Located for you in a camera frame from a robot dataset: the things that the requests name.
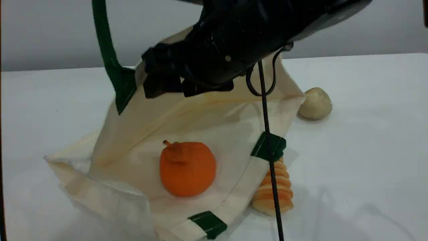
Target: striped bread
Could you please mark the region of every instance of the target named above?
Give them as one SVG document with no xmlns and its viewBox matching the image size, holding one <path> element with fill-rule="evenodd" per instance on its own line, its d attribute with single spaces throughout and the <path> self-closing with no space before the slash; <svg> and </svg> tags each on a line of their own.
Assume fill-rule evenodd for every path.
<svg viewBox="0 0 428 241">
<path fill-rule="evenodd" d="M 293 191 L 291 188 L 290 175 L 287 172 L 287 167 L 284 165 L 284 159 L 275 162 L 275 177 L 276 186 L 278 188 L 279 207 L 281 213 L 284 214 L 294 207 L 292 198 Z M 254 194 L 252 207 L 269 216 L 275 216 L 275 206 L 273 204 L 272 181 L 270 171 L 267 172 L 265 178 Z"/>
</svg>

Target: green strap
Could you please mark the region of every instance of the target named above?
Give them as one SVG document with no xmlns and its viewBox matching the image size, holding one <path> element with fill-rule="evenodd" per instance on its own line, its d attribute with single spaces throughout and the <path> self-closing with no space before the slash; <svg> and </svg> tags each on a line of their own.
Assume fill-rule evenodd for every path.
<svg viewBox="0 0 428 241">
<path fill-rule="evenodd" d="M 106 1 L 92 0 L 92 11 L 104 67 L 113 84 L 116 108 L 120 115 L 137 90 L 135 70 L 122 67 L 117 60 L 108 24 Z"/>
<path fill-rule="evenodd" d="M 207 234 L 207 239 L 215 239 L 227 229 L 227 225 L 211 211 L 202 212 L 189 217 Z"/>
<path fill-rule="evenodd" d="M 276 136 L 274 134 L 270 134 L 270 151 L 273 154 L 273 161 L 276 162 L 278 161 L 283 155 L 284 153 L 282 152 L 286 146 L 287 146 L 287 141 L 279 136 Z M 251 156 L 253 157 L 259 157 L 262 158 L 266 161 L 269 160 L 268 158 L 268 145 L 266 144 L 266 132 L 263 132 L 262 135 L 260 136 L 259 140 L 256 143 L 256 146 L 254 147 Z"/>
</svg>

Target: robotic arm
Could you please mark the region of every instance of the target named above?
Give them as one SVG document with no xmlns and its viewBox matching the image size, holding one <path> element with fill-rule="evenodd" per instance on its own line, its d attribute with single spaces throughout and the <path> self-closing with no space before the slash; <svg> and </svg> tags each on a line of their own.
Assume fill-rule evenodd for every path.
<svg viewBox="0 0 428 241">
<path fill-rule="evenodd" d="M 203 5 L 201 17 L 184 40 L 158 44 L 142 55 L 147 98 L 230 91 L 232 80 L 261 59 L 346 20 L 372 0 L 181 1 Z"/>
</svg>

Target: orange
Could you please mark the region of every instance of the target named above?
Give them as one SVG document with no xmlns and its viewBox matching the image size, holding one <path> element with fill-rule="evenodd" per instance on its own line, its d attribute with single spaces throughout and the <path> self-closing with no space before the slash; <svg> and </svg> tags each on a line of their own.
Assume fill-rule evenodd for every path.
<svg viewBox="0 0 428 241">
<path fill-rule="evenodd" d="M 203 193 L 213 183 L 215 157 L 200 142 L 163 142 L 160 155 L 160 179 L 172 195 L 190 197 Z"/>
</svg>

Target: black cable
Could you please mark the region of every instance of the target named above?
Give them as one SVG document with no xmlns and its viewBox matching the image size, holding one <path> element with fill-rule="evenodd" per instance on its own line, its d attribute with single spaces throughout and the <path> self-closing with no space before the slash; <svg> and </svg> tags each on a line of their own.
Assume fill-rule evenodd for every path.
<svg viewBox="0 0 428 241">
<path fill-rule="evenodd" d="M 269 90 L 266 92 L 266 95 L 269 95 L 270 93 L 272 93 L 272 91 L 275 89 L 275 85 L 276 85 L 276 73 L 275 73 L 275 63 L 276 63 L 276 59 L 278 58 L 279 54 L 285 51 L 290 51 L 290 49 L 285 46 L 282 47 L 281 49 L 279 49 L 278 52 L 275 53 L 275 55 L 273 56 L 273 60 L 272 60 L 272 66 L 273 66 L 273 80 L 272 80 L 272 85 L 270 86 Z M 250 67 L 247 69 L 247 75 L 246 75 L 246 82 L 247 82 L 247 87 L 248 90 L 251 92 L 251 94 L 255 95 L 255 96 L 262 96 L 261 94 L 259 94 L 253 87 L 253 85 L 251 84 L 251 73 L 253 72 L 253 67 Z"/>
<path fill-rule="evenodd" d="M 275 76 L 275 57 L 273 58 L 273 75 Z M 272 153 L 270 152 L 270 130 L 269 130 L 269 118 L 268 118 L 268 107 L 267 107 L 267 92 L 265 87 L 265 76 L 263 74 L 263 65 L 259 61 L 259 75 L 260 75 L 260 85 L 262 88 L 262 106 L 263 106 L 263 119 L 265 122 L 265 133 L 266 133 L 266 146 L 267 146 L 267 159 L 269 161 L 270 168 L 270 179 L 272 181 L 272 192 L 273 192 L 273 203 L 275 205 L 275 214 L 276 214 L 276 223 L 278 225 L 278 235 L 279 241 L 284 241 L 284 233 L 282 231 L 282 220 L 281 220 L 281 210 L 279 208 L 279 199 L 278 199 L 278 189 L 276 187 L 276 177 L 275 177 L 275 165 L 272 160 Z"/>
</svg>

